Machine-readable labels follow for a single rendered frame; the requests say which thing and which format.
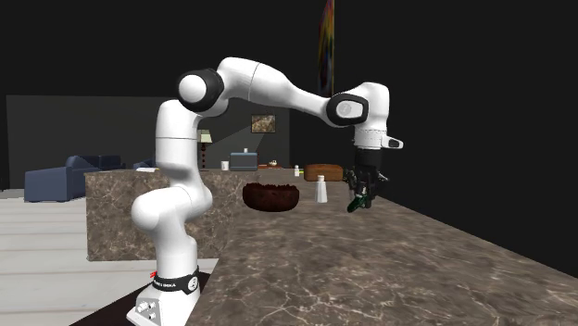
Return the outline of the colourful wall hanging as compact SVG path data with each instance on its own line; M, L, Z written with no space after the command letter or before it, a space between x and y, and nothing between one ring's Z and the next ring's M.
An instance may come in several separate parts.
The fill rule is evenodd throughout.
M319 24L318 93L333 95L334 0L327 0Z

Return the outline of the tall white shaker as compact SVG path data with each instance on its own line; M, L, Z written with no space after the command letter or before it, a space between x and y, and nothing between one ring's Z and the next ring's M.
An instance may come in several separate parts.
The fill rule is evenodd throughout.
M326 181L323 175L319 175L316 181L315 201L319 204L328 202Z

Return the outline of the brown bread box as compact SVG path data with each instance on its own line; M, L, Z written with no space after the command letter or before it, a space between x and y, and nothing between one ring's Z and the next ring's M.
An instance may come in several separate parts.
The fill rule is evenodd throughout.
M304 179L308 182L315 182L320 175L327 182L340 182L343 173L343 168L334 164L310 164L304 167Z

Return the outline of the small green object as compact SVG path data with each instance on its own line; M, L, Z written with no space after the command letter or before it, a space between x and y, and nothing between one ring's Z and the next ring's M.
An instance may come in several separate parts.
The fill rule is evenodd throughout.
M367 196L365 194L354 194L353 199L348 204L346 210L348 213L352 213L359 208L364 208L366 206Z

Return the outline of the table lamp with pale shade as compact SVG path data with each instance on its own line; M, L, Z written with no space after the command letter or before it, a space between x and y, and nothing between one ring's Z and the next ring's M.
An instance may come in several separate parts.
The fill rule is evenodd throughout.
M197 141L199 142L200 148L200 162L201 168L206 167L206 151L207 146L212 143L212 138L209 130L198 130L197 131Z

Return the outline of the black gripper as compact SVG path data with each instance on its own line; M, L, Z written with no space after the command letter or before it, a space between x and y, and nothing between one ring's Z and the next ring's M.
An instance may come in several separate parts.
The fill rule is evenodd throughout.
M372 201L377 195L380 182L388 182L389 179L382 175L381 149L357 148L355 152L355 163L352 169L344 169L343 181L347 183L350 199L362 197L363 186L359 185L360 180L366 180L366 208L371 208Z

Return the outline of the dark robot stand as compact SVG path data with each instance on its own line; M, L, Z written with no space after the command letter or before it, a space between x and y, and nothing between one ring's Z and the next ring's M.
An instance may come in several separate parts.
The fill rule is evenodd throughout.
M199 267L167 278L156 271L152 281L70 326L184 326L210 277Z

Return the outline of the blue-grey toaster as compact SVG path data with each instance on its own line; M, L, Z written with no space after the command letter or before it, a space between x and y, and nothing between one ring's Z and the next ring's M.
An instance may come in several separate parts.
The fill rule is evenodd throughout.
M258 154L256 152L250 152L247 148L245 148L242 152L231 152L229 157L229 170L258 170Z

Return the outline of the dark blue sofa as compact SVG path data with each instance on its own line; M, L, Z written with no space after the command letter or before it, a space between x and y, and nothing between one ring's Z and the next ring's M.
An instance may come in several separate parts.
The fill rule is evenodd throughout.
M25 173L26 202L67 202L85 196L85 173L125 169L120 156L71 156L63 167Z

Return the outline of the dark brown bowl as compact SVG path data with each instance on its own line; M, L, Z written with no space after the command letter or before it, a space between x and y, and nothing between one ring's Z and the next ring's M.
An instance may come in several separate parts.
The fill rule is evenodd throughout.
M300 193L294 185L251 182L243 188L244 203L255 210L284 212L295 208Z

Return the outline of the framed wall picture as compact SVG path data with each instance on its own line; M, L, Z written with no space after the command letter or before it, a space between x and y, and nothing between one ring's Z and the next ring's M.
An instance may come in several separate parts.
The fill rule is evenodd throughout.
M251 116L252 133L275 133L276 116L274 114L254 114Z

